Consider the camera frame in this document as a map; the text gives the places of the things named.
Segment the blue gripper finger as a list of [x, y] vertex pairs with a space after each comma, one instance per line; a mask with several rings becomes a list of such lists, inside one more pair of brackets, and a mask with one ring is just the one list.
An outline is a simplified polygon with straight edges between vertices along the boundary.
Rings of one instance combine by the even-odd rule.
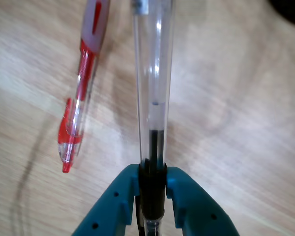
[[134, 197], [139, 195], [138, 164], [130, 164], [109, 185], [74, 236], [123, 236], [131, 225]]
[[167, 168], [166, 194], [173, 201], [175, 227], [184, 236], [239, 235], [223, 208], [180, 168]]

